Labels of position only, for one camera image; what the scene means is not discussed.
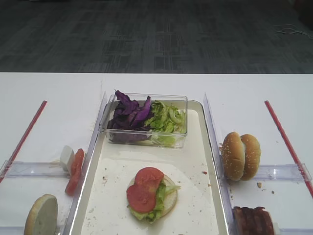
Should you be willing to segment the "purple cabbage leaves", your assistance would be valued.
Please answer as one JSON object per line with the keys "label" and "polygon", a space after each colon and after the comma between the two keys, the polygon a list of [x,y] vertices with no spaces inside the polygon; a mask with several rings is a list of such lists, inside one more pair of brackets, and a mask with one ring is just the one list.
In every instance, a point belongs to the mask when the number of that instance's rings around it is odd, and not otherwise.
{"label": "purple cabbage leaves", "polygon": [[[153,117],[152,101],[148,96],[142,106],[138,101],[130,100],[129,96],[121,91],[115,91],[116,98],[119,100],[114,110],[113,118],[108,122],[107,128],[123,131],[143,131],[150,130],[149,125],[145,125],[145,121]],[[114,143],[135,143],[146,141],[149,139],[148,134],[128,134],[110,132],[110,141]]]}

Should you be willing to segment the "green lettuce in box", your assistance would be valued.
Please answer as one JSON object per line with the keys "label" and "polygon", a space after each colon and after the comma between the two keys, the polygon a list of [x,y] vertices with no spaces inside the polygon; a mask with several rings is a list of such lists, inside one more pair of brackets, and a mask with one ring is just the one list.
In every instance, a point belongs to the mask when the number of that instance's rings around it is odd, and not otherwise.
{"label": "green lettuce in box", "polygon": [[176,134],[186,133],[186,114],[174,105],[167,105],[160,100],[152,103],[152,117],[144,122],[145,127],[150,128],[150,141],[159,146],[173,147],[180,139]]}

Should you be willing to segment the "upper tomato slice on bun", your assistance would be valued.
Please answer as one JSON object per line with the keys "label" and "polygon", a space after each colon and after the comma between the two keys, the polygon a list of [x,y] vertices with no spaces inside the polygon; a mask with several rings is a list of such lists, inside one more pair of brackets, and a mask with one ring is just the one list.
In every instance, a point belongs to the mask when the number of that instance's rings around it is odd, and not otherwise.
{"label": "upper tomato slice on bun", "polygon": [[164,178],[164,173],[154,167],[145,167],[135,176],[135,184],[156,190]]}

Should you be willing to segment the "tomato slice on bun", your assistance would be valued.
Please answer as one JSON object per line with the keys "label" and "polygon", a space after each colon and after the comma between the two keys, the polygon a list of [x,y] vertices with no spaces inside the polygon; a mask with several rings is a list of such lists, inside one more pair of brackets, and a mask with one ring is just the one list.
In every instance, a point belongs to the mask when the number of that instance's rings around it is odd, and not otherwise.
{"label": "tomato slice on bun", "polygon": [[145,167],[135,176],[135,184],[156,190],[164,178],[164,173],[154,167]]}
{"label": "tomato slice on bun", "polygon": [[148,213],[156,205],[156,187],[134,184],[127,189],[127,199],[133,210]]}

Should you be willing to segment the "lower tomato slice on bun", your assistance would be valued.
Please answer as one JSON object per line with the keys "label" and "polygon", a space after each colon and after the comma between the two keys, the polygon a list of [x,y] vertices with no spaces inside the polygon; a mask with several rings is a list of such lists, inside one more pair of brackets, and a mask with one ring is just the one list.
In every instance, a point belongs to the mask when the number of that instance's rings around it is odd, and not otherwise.
{"label": "lower tomato slice on bun", "polygon": [[156,205],[156,187],[134,184],[127,189],[127,199],[133,210],[148,213]]}

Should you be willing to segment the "upper standing tomato slice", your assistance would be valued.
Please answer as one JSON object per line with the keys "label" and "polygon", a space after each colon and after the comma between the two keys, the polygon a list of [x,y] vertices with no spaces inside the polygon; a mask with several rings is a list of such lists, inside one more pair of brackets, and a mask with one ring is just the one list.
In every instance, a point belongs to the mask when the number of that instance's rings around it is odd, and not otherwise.
{"label": "upper standing tomato slice", "polygon": [[71,176],[74,176],[78,171],[81,170],[82,168],[82,164],[83,164],[83,160],[84,160],[84,151],[83,149],[78,149],[75,157],[74,157],[74,161],[71,164]]}

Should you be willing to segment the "standing tomato slice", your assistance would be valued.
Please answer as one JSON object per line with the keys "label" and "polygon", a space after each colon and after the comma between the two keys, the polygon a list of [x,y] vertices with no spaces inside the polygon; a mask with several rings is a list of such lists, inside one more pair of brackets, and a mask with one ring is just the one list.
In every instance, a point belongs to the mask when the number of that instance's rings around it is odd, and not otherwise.
{"label": "standing tomato slice", "polygon": [[74,193],[75,193],[75,190],[78,186],[78,183],[79,183],[79,179],[80,179],[80,175],[81,175],[81,170],[78,169],[70,178],[67,186],[66,186],[66,189],[65,189],[65,193],[68,195],[68,196],[73,196]]}
{"label": "standing tomato slice", "polygon": [[84,151],[83,149],[78,149],[75,157],[74,157],[74,161],[71,164],[71,176],[74,176],[78,171],[81,170],[82,168],[82,164],[83,164],[83,160],[84,160]]}

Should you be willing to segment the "lettuce leaf on bun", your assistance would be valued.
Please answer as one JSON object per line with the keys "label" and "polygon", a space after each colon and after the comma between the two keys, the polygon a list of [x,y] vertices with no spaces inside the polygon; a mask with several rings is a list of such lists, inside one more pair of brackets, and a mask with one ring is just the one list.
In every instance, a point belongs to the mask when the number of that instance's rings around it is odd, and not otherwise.
{"label": "lettuce leaf on bun", "polygon": [[137,220],[152,224],[174,208],[179,189],[180,186],[168,179],[160,181],[152,192],[131,181],[126,191],[127,208]]}

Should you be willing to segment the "lower standing tomato slice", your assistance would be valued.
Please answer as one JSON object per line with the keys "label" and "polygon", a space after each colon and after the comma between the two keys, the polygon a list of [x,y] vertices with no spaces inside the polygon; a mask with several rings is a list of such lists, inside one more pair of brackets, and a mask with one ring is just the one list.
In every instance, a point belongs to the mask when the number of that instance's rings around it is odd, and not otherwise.
{"label": "lower standing tomato slice", "polygon": [[65,193],[68,195],[68,196],[73,196],[74,193],[75,193],[75,190],[78,186],[78,183],[79,183],[79,179],[80,179],[80,175],[81,175],[81,170],[78,169],[70,178],[67,186],[66,186],[66,189],[65,189]]}

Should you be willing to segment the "stack of bacon slices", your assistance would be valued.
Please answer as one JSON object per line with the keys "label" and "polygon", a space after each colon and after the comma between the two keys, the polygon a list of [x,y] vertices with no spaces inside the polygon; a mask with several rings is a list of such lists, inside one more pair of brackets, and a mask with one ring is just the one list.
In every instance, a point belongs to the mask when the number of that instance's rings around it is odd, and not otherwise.
{"label": "stack of bacon slices", "polygon": [[232,209],[239,235],[275,235],[273,222],[264,207]]}

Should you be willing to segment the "clear plastic salad box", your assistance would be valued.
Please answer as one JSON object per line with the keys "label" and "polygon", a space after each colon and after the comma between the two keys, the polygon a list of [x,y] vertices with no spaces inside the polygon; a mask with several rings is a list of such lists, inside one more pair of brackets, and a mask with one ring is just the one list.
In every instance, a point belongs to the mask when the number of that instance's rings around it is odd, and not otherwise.
{"label": "clear plastic salad box", "polygon": [[[160,94],[134,94],[134,93],[124,93],[126,95],[129,96],[130,100],[136,100],[138,101],[139,105],[142,106],[146,100],[146,98],[148,96],[151,97],[151,101],[152,103],[156,100],[160,100],[162,102],[164,102],[167,105],[174,105],[177,108],[179,108],[180,110],[184,110],[185,114],[186,114],[186,121],[185,121],[185,125],[186,125],[186,129],[187,129],[187,97],[185,96],[179,96],[179,95],[160,95]],[[108,122],[113,118],[113,114],[114,114],[114,110],[118,105],[119,100],[116,98],[115,93],[113,95],[110,96],[108,103],[105,106],[105,111],[102,117],[102,123],[101,123],[101,127],[100,130],[105,133],[107,140],[111,143],[113,143],[112,141],[110,141],[110,132],[113,133],[130,133],[130,134],[148,134],[150,137],[151,135],[153,135],[153,132],[143,132],[143,131],[119,131],[119,130],[114,130],[114,129],[108,129],[107,125]],[[173,146],[175,148],[182,148],[184,146],[184,140],[185,137],[187,136],[187,130],[185,134],[176,134],[176,137],[179,137],[180,139],[177,141],[176,145]],[[135,143],[129,143],[129,144],[136,144],[136,145],[154,145],[154,146],[158,146],[153,144],[150,141],[150,138],[146,141],[139,141],[139,142],[135,142]]]}

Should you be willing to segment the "right clear acrylic divider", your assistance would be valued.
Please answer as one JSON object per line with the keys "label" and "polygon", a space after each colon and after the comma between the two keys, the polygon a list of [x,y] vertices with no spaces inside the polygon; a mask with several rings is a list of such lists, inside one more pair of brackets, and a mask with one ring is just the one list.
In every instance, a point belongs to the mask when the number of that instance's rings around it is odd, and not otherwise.
{"label": "right clear acrylic divider", "polygon": [[219,187],[219,194],[220,194],[221,203],[223,206],[224,223],[226,226],[226,232],[228,235],[237,235],[238,232],[237,232],[235,220],[233,217],[232,205],[231,205],[231,200],[230,200],[230,195],[229,195],[229,184],[224,175],[222,156],[221,156],[221,151],[219,150],[220,145],[218,141],[217,130],[214,124],[210,102],[206,93],[204,93],[203,106],[205,109],[206,123],[207,123],[206,125],[207,125],[207,129],[209,133],[210,145],[211,145],[212,154],[213,154],[213,161],[214,161],[214,168],[215,168],[216,177],[217,177],[217,184]]}

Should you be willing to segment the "clear acrylic divider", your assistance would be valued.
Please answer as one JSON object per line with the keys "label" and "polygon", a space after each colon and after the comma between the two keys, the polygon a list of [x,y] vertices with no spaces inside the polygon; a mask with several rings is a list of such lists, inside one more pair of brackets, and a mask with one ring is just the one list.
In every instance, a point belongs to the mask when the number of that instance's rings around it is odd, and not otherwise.
{"label": "clear acrylic divider", "polygon": [[57,233],[59,235],[79,235],[82,231],[93,180],[104,140],[104,134],[100,130],[100,127],[107,102],[107,94],[103,94],[88,150],[84,158],[79,183],[75,191],[67,219]]}
{"label": "clear acrylic divider", "polygon": [[211,145],[212,154],[213,154],[213,161],[214,161],[214,168],[215,168],[216,177],[217,177],[217,184],[219,187],[219,194],[220,194],[221,203],[223,206],[224,223],[226,226],[226,232],[228,235],[237,235],[238,232],[237,232],[235,220],[233,217],[232,205],[231,205],[231,200],[230,200],[230,195],[229,195],[229,184],[224,175],[222,156],[221,156],[221,151],[219,150],[220,145],[218,141],[217,130],[214,124],[210,102],[206,93],[204,93],[203,106],[205,109],[206,123],[207,123],[206,125],[207,125],[207,129],[209,133],[210,145]]}

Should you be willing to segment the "bottom bun on tray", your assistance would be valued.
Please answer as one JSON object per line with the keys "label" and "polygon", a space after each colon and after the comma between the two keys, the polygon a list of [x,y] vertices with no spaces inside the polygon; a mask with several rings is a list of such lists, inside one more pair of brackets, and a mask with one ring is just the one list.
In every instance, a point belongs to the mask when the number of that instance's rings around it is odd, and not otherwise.
{"label": "bottom bun on tray", "polygon": [[167,175],[164,176],[156,192],[156,206],[148,213],[139,213],[133,210],[128,203],[127,208],[131,214],[138,220],[146,220],[149,223],[154,223],[156,220],[165,216],[176,204],[178,198],[177,186]]}

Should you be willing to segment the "left sesame bun top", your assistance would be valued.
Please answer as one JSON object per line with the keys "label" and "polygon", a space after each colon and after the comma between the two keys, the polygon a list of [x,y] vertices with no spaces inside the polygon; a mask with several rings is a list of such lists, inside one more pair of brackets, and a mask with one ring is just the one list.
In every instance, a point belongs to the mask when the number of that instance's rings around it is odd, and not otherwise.
{"label": "left sesame bun top", "polygon": [[224,174],[232,181],[239,181],[244,174],[245,148],[237,132],[226,135],[221,154]]}

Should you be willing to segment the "sesame bun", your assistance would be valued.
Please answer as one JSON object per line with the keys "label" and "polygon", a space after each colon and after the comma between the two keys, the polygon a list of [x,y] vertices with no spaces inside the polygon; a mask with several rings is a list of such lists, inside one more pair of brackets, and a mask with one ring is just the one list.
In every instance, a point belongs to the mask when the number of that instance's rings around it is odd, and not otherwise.
{"label": "sesame bun", "polygon": [[245,148],[237,132],[226,135],[221,154],[224,174],[232,181],[239,181],[244,174]]}
{"label": "sesame bun", "polygon": [[241,141],[245,146],[245,167],[241,180],[249,181],[258,172],[261,148],[258,140],[253,135],[244,134],[241,136]]}

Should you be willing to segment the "white block left holder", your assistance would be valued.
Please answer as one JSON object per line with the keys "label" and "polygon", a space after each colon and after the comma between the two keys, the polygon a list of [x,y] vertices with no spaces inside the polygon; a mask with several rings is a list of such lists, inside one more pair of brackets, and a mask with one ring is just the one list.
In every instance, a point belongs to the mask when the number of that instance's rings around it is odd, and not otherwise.
{"label": "white block left holder", "polygon": [[61,152],[59,161],[62,169],[67,171],[69,174],[71,174],[71,165],[74,162],[74,158],[75,154],[73,149],[70,146],[65,145]]}

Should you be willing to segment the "white metal tray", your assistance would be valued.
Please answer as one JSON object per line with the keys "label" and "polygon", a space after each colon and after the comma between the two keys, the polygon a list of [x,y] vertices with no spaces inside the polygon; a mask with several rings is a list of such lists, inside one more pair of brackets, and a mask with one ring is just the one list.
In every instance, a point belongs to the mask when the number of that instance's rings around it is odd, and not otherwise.
{"label": "white metal tray", "polygon": [[[182,148],[114,144],[99,134],[69,234],[227,234],[202,105],[189,101],[187,114]],[[174,208],[153,224],[137,220],[126,199],[130,180],[147,166],[180,186]]]}

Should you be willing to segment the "right sesame bun top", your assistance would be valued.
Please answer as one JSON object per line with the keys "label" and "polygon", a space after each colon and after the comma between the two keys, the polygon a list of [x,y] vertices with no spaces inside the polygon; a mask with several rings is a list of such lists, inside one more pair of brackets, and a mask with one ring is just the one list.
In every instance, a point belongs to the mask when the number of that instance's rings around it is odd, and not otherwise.
{"label": "right sesame bun top", "polygon": [[241,136],[241,141],[245,146],[245,167],[241,180],[249,181],[258,172],[261,148],[258,140],[253,135],[244,134]]}

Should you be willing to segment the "right red tape strip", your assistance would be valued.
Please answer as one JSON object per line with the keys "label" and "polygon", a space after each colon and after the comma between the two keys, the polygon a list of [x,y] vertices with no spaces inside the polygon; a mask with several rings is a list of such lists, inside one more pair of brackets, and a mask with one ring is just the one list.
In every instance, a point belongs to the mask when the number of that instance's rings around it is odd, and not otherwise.
{"label": "right red tape strip", "polygon": [[291,154],[292,158],[293,158],[293,161],[294,163],[298,166],[298,169],[299,169],[299,172],[300,174],[302,175],[304,181],[305,181],[305,184],[306,184],[306,187],[308,189],[308,191],[310,192],[311,196],[313,196],[313,185],[311,183],[311,180],[309,180],[309,175],[308,175],[308,171],[304,169],[304,165],[301,163],[300,159],[298,158],[287,134],[285,133],[285,130],[284,128],[282,127],[274,109],[272,108],[270,102],[268,100],[265,100],[264,101],[277,129],[279,130],[280,132],[280,135],[289,151],[289,153]]}

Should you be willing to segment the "red tape strip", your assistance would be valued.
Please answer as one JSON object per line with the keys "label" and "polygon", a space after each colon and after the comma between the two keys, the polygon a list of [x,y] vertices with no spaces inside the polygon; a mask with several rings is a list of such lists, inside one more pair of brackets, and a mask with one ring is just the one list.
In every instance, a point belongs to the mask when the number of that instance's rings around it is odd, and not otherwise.
{"label": "red tape strip", "polygon": [[311,196],[313,196],[313,185],[311,183],[311,180],[309,180],[309,175],[308,175],[308,171],[304,169],[304,165],[301,163],[300,159],[298,158],[287,134],[285,133],[285,130],[284,128],[282,127],[274,109],[272,108],[270,102],[268,100],[265,100],[264,101],[277,129],[279,130],[280,132],[280,135],[289,151],[289,153],[291,154],[292,158],[293,158],[293,161],[294,163],[298,166],[298,169],[299,169],[299,172],[300,174],[302,175],[304,181],[305,181],[305,184],[306,184],[306,187],[308,189],[308,191],[310,192]]}
{"label": "red tape strip", "polygon": [[14,162],[17,154],[19,153],[20,149],[22,148],[22,145],[24,144],[25,140],[27,139],[29,133],[31,132],[33,126],[35,125],[36,121],[38,120],[38,118],[40,117],[42,111],[44,110],[45,106],[47,104],[47,100],[44,100],[40,107],[38,108],[37,112],[35,113],[32,121],[30,122],[30,124],[28,125],[27,129],[25,130],[24,134],[22,135],[20,141],[18,142],[17,146],[15,147],[11,157],[9,158],[9,160],[7,160],[4,164],[3,164],[3,168],[1,169],[0,172],[0,182],[3,181],[6,173],[8,172],[8,169],[10,168],[11,164]]}

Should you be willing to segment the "left red tape strip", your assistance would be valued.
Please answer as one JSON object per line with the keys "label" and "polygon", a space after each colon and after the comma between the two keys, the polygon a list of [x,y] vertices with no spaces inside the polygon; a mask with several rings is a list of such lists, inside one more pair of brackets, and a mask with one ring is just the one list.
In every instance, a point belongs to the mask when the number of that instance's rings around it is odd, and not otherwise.
{"label": "left red tape strip", "polygon": [[28,125],[27,129],[25,130],[24,134],[22,135],[20,141],[18,142],[17,146],[15,147],[11,157],[9,158],[9,160],[7,160],[4,164],[3,164],[3,168],[1,169],[0,172],[0,182],[3,181],[6,173],[8,172],[8,169],[10,168],[11,164],[14,162],[17,154],[19,153],[20,149],[22,148],[22,145],[24,144],[25,140],[27,139],[29,133],[31,132],[33,126],[35,125],[36,121],[38,120],[38,118],[40,117],[42,111],[44,110],[45,106],[47,104],[47,100],[44,100],[40,107],[38,108],[37,112],[35,113],[32,121],[30,122],[30,124]]}

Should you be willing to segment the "left clear acrylic divider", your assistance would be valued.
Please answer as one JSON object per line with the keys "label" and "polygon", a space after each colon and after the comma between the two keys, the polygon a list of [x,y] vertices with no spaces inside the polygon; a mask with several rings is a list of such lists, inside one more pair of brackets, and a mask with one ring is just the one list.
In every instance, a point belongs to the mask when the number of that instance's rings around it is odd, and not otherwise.
{"label": "left clear acrylic divider", "polygon": [[67,219],[57,233],[59,235],[79,235],[82,231],[93,180],[104,140],[104,134],[100,130],[100,127],[107,102],[107,94],[103,94],[88,150],[84,158],[79,183],[75,191]]}

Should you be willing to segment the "standing bun bottom slice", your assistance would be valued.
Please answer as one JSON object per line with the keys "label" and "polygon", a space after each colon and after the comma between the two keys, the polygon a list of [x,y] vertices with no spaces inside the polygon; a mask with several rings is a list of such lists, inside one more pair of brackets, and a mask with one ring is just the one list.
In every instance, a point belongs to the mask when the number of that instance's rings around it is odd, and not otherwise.
{"label": "standing bun bottom slice", "polygon": [[54,195],[39,197],[28,213],[24,235],[54,235],[57,227],[58,203]]}

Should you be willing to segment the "upper right acrylic rail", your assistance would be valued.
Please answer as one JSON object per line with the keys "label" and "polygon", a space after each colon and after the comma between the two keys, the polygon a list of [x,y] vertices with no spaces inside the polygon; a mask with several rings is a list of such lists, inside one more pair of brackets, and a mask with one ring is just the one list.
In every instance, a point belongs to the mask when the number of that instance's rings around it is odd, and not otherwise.
{"label": "upper right acrylic rail", "polygon": [[266,164],[259,166],[258,172],[253,180],[310,182],[312,176],[305,164]]}

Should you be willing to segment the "acrylic rail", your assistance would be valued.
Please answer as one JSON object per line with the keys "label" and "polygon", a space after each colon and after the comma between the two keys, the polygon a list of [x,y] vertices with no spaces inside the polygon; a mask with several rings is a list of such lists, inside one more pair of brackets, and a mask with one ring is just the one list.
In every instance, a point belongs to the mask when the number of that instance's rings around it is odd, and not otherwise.
{"label": "acrylic rail", "polygon": [[258,172],[253,180],[310,182],[312,176],[305,164],[266,164],[259,166]]}
{"label": "acrylic rail", "polygon": [[70,174],[59,162],[20,162],[5,161],[0,168],[0,178],[69,178]]}

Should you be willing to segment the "upper left acrylic rail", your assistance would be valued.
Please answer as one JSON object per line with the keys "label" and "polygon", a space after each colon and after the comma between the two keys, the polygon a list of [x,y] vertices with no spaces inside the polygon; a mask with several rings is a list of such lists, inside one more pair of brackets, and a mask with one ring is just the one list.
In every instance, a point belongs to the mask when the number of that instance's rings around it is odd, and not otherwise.
{"label": "upper left acrylic rail", "polygon": [[59,162],[20,162],[5,161],[0,168],[0,178],[69,178],[70,174]]}

